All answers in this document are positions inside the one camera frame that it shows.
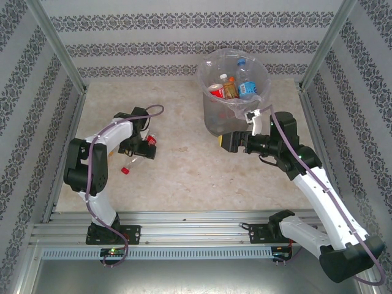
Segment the patterned wallpaper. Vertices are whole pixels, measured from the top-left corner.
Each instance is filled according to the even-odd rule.
[[[0,4],[0,293],[40,222],[79,93],[22,0]]]
[[[86,83],[191,79],[220,48],[300,80],[342,0],[42,1]]]
[[[392,292],[392,1],[358,1],[308,89],[343,201],[386,249]]]

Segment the purple cable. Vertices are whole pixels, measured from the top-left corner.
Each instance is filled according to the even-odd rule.
[[[115,266],[118,266],[118,265],[120,265],[123,261],[125,261],[126,257],[128,256],[128,240],[127,240],[127,238],[124,237],[123,234],[121,234],[120,232],[116,231],[115,229],[113,229],[113,228],[110,227],[109,225],[105,224],[105,223],[104,223],[101,219],[99,219],[99,218],[96,216],[96,214],[91,210],[90,202],[89,202],[89,193],[90,193],[90,190],[91,190],[91,180],[92,180],[92,150],[94,149],[94,144],[95,144],[96,141],[99,139],[99,137],[100,137],[101,135],[103,135],[107,130],[109,130],[109,129],[111,129],[112,127],[114,127],[115,125],[124,123],[124,122],[126,122],[126,121],[134,121],[134,120],[136,120],[136,119],[153,118],[154,116],[161,115],[161,114],[164,112],[164,110],[165,110],[165,107],[164,107],[163,105],[161,105],[161,104],[154,104],[154,105],[151,105],[151,106],[147,107],[145,110],[147,111],[147,110],[149,110],[149,109],[151,109],[151,108],[154,108],[154,107],[160,107],[160,108],[161,108],[161,111],[158,112],[158,113],[155,113],[155,114],[153,114],[153,115],[134,116],[134,117],[131,117],[131,118],[120,119],[119,121],[113,122],[113,123],[109,124],[108,126],[104,127],[104,128],[95,136],[95,138],[92,140],[92,142],[91,142],[91,144],[90,144],[89,151],[88,151],[88,158],[89,158],[89,160],[88,160],[88,172],[87,172],[87,176],[88,176],[88,177],[87,177],[87,188],[86,188],[86,193],[85,193],[85,200],[86,200],[87,209],[88,209],[89,213],[91,214],[91,216],[92,216],[93,218],[95,218],[95,220],[97,220],[101,225],[103,225],[103,226],[104,226],[105,228],[107,228],[108,230],[110,230],[110,231],[112,231],[113,233],[115,233],[116,235],[120,236],[120,237],[124,240],[124,242],[125,242],[125,245],[124,245],[125,253],[124,253],[124,255],[122,256],[122,259],[120,259],[120,260],[119,260],[118,262],[116,262],[114,265],[110,265],[110,266],[109,266],[110,268],[113,268],[113,267],[115,267]],[[102,263],[104,264],[104,266],[107,266],[107,264],[105,263],[106,257],[107,257],[107,256],[105,256],[105,257],[104,257],[104,260],[102,261]]]
[[[370,282],[370,281],[361,279],[360,277],[356,277],[356,276],[354,277],[354,279],[356,279],[358,282],[364,283],[366,285],[371,285],[371,286],[381,286],[381,285],[383,285],[384,282],[385,282],[386,276],[385,276],[384,269],[381,267],[381,264],[376,259],[376,257],[373,255],[373,253],[370,251],[370,249],[365,244],[365,242],[358,235],[358,233],[356,232],[354,226],[351,224],[350,220],[348,219],[348,217],[343,212],[343,209],[340,207],[339,203],[336,201],[335,197],[330,192],[329,188],[327,188],[324,185],[324,183],[322,182],[322,180],[320,180],[315,175],[315,173],[298,157],[298,155],[296,154],[295,150],[293,149],[293,147],[291,146],[290,142],[288,141],[287,137],[285,136],[281,126],[279,125],[279,121],[276,118],[276,115],[275,115],[274,108],[273,108],[272,104],[270,106],[260,110],[260,112],[264,112],[264,111],[267,111],[267,110],[270,110],[272,119],[274,120],[274,123],[275,123],[275,125],[277,127],[277,130],[279,131],[280,135],[282,136],[282,139],[283,139],[284,143],[286,144],[288,150],[290,150],[290,152],[291,152],[291,154],[293,154],[294,158],[302,165],[303,168],[305,168],[305,170],[314,178],[314,180],[323,188],[323,190],[327,191],[326,193],[328,194],[328,196],[330,196],[330,199],[332,200],[332,202],[334,203],[336,209],[339,211],[339,213],[343,217],[343,220],[345,221],[345,223],[347,224],[347,226],[349,227],[351,232],[354,234],[354,236],[358,240],[358,242],[362,245],[363,249],[365,249],[367,254],[370,256],[371,260],[374,262],[374,264],[376,265],[377,269],[380,272],[380,280],[378,282]]]

